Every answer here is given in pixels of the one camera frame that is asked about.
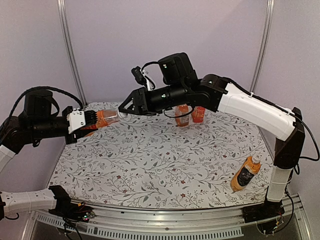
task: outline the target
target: white bottle cap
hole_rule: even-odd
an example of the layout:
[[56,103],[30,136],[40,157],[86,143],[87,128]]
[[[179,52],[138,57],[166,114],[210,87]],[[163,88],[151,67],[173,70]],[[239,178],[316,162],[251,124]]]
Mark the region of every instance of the white bottle cap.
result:
[[118,116],[120,119],[124,119],[128,116],[128,113],[125,113],[125,112],[120,112],[119,109],[118,109]]
[[260,163],[260,161],[261,161],[261,155],[255,154],[255,155],[252,156],[252,162],[254,164],[258,164],[258,163]]

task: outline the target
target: bottle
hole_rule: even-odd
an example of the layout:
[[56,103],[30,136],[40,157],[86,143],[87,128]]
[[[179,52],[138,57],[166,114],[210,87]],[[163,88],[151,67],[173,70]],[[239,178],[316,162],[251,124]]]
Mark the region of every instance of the bottle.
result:
[[261,168],[261,156],[249,156],[230,182],[233,192],[244,189]]
[[192,120],[194,123],[203,123],[205,117],[205,108],[203,106],[196,106],[192,112]]
[[[81,129],[100,129],[103,127],[107,127],[113,123],[119,122],[121,119],[124,119],[126,116],[128,116],[127,113],[119,112],[116,110],[100,110],[96,112],[97,116],[97,122],[96,124],[82,127]],[[86,135],[86,137],[91,136],[95,133],[95,131],[90,132]]]
[[175,121],[179,127],[185,127],[185,126],[189,125],[189,115],[183,116],[183,117],[178,117],[178,116],[187,114],[188,112],[189,112],[189,108],[186,104],[179,105],[179,106],[175,107],[175,116],[177,117],[175,119]]

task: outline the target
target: bottle label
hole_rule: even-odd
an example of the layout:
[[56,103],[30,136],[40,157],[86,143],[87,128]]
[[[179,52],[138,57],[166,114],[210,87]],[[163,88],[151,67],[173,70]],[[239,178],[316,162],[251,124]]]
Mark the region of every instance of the bottle label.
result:
[[238,181],[238,184],[241,187],[244,187],[246,185],[248,185],[248,183],[250,182],[250,180],[254,177],[255,175],[253,175],[251,172],[249,172],[248,169],[246,169],[245,167],[243,167],[238,175],[238,177],[236,178]]

